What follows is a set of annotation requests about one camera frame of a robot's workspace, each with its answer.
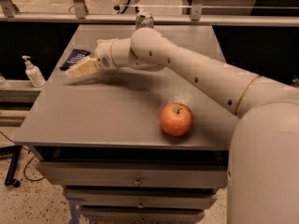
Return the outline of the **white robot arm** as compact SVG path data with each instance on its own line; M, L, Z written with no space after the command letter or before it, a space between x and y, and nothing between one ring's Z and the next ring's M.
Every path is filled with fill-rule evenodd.
M68 77L167 67L238 117L227 171L228 224L299 224L299 90L177 46L151 28L100 40Z

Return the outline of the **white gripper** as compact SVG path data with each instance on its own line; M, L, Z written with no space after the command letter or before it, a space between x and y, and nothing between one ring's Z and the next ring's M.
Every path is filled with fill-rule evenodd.
M97 47L94 50L94 58L84 58L66 70L69 78L84 77L96 73L99 65L103 69L117 69L118 66L112 58L112 45L115 39L97 39Z

